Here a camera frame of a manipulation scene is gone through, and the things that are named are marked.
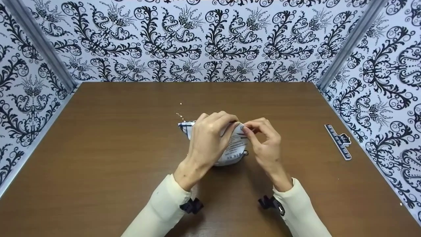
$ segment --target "finger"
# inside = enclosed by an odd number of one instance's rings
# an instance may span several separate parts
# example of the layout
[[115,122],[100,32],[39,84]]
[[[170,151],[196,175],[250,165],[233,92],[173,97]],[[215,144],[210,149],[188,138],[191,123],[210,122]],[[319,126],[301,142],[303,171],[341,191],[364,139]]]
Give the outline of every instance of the finger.
[[267,138],[274,138],[277,134],[275,129],[262,121],[248,121],[247,123],[244,123],[244,126],[249,129],[258,129],[261,133],[265,134]]
[[231,139],[231,136],[235,130],[235,128],[240,124],[240,122],[235,122],[226,128],[224,135],[221,138],[221,143],[224,145],[224,147],[228,146],[229,140]]
[[[268,127],[269,127],[269,128],[271,128],[271,129],[275,130],[275,129],[273,128],[272,124],[270,123],[270,121],[269,121],[268,119],[266,119],[266,118],[258,118],[258,119],[254,119],[254,120],[252,120],[252,121],[266,123],[266,124],[268,125]],[[260,132],[258,129],[252,129],[252,130],[254,131],[254,133]]]
[[214,121],[218,120],[220,117],[222,117],[224,114],[226,114],[225,111],[221,111],[219,113],[213,112],[211,115],[209,115],[209,117],[206,118],[206,121],[207,122],[214,122]]
[[214,126],[215,126],[216,129],[221,130],[229,122],[236,122],[236,121],[238,121],[237,116],[235,116],[233,114],[226,113],[214,122]]
[[202,113],[199,118],[197,118],[196,123],[202,121],[203,119],[207,118],[209,115],[207,113]]
[[253,146],[260,145],[260,142],[257,139],[256,135],[254,135],[254,132],[251,131],[248,127],[244,126],[242,128],[242,131],[244,132],[244,135],[246,135],[247,138],[250,140]]

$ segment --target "white package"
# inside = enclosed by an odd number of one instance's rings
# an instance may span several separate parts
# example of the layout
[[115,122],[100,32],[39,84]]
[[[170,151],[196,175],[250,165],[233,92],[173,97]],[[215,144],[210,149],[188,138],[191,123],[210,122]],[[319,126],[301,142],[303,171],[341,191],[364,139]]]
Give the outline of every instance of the white package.
[[[192,129],[195,121],[182,122],[179,123],[180,129],[187,135],[190,140],[192,137]],[[229,140],[228,147],[219,158],[219,160],[214,164],[214,166],[225,166],[229,164],[235,164],[241,160],[241,158],[246,154],[245,147],[248,143],[247,137],[244,135],[241,130],[243,124],[239,124],[235,129]],[[225,133],[227,127],[221,130],[221,136]]]

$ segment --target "person's left hand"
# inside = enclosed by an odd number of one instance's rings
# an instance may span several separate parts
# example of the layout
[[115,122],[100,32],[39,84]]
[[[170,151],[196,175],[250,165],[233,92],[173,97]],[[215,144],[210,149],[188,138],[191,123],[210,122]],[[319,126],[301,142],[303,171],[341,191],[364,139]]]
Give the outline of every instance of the person's left hand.
[[222,156],[238,118],[225,111],[203,113],[193,125],[189,153],[174,172],[174,179],[184,190],[190,190]]

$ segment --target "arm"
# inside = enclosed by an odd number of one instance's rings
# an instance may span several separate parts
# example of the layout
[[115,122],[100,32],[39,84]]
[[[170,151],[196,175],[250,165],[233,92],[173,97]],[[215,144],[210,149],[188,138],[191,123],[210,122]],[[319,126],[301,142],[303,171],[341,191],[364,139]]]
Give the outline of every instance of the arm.
[[328,229],[317,216],[309,196],[297,179],[293,187],[280,192],[273,188],[274,197],[284,207],[282,219],[287,224],[294,237],[331,237]]
[[[192,187],[221,157],[239,122],[224,111],[207,115],[196,121],[190,139],[189,153],[173,175],[167,177],[152,193],[143,210],[124,231],[122,237],[164,237],[183,217],[180,205],[190,197]],[[226,127],[221,137],[221,130]]]
[[[283,206],[283,220],[294,237],[331,237],[321,222],[310,198],[297,179],[291,178],[281,163],[281,136],[265,118],[244,123],[242,128],[248,137],[256,160],[274,184],[274,197]],[[254,133],[261,132],[266,141],[260,143]]]
[[182,189],[173,175],[167,175],[122,237],[165,236],[183,217],[180,205],[190,197],[191,193]]

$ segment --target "hand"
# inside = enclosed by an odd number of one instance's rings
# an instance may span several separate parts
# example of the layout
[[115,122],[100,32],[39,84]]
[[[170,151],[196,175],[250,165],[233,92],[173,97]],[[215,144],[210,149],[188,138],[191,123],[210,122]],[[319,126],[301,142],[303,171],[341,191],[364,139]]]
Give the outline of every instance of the hand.
[[[203,113],[196,120],[189,153],[174,172],[174,179],[181,188],[189,191],[207,173],[228,147],[231,135],[239,124],[235,115],[225,111],[211,115]],[[221,136],[221,130],[227,125]]]
[[[293,187],[291,177],[281,163],[281,136],[272,127],[269,120],[259,118],[244,123],[242,131],[253,145],[257,163],[272,180],[275,188],[281,192],[290,190]],[[266,136],[265,142],[260,143],[256,138],[254,134],[258,132]]]

